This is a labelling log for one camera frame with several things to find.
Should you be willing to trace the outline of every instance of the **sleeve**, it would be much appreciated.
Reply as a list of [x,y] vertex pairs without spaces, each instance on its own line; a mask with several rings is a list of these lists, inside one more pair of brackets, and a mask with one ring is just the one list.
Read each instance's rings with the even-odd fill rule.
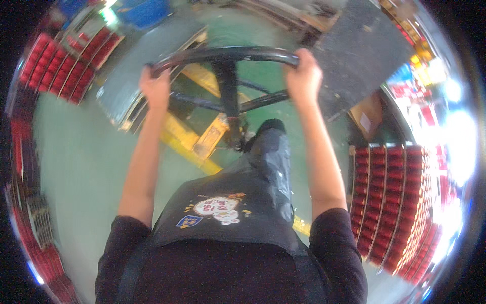
[[150,229],[129,216],[117,216],[111,224],[111,232],[103,255],[98,262],[95,282],[96,303],[114,303],[118,285],[130,254],[150,234]]
[[312,223],[309,242],[328,276],[335,302],[366,303],[368,285],[348,212],[341,208],[323,212]]

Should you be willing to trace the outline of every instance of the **black shoe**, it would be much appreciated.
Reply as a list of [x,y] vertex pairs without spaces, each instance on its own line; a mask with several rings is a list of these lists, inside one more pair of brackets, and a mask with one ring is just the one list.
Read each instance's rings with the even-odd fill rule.
[[281,121],[278,118],[267,119],[266,121],[263,122],[263,124],[261,124],[255,136],[253,136],[249,141],[246,142],[246,144],[243,147],[243,153],[249,152],[253,147],[253,143],[255,142],[257,137],[269,129],[278,129],[283,133],[287,133],[285,131],[285,126],[283,125],[283,121]]

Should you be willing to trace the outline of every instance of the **blue bin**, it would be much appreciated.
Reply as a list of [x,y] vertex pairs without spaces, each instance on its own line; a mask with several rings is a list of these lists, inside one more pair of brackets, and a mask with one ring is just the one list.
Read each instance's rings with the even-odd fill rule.
[[143,30],[161,22],[171,13],[169,0],[122,0],[121,6],[112,7],[123,22]]

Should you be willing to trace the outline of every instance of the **black apron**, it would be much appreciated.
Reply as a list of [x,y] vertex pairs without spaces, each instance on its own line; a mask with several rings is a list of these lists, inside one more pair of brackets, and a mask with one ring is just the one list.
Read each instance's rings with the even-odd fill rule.
[[327,278],[292,229],[289,156],[285,134],[270,129],[230,168],[184,183],[167,203],[151,236],[129,258],[118,303],[134,303],[140,271],[152,250],[188,239],[280,246],[294,259],[303,290],[299,302],[328,303]]

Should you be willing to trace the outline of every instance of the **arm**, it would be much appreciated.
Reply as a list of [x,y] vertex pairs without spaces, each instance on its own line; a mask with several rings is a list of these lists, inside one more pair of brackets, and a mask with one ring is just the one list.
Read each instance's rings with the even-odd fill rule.
[[148,228],[152,227],[159,137],[167,113],[170,90],[168,70],[158,79],[152,79],[150,74],[150,68],[145,67],[140,77],[139,86],[147,98],[149,111],[128,166],[118,208],[118,215],[136,218]]
[[299,49],[297,69],[286,67],[287,89],[299,114],[306,143],[312,220],[332,208],[347,210],[341,170],[319,108],[322,70],[311,52]]

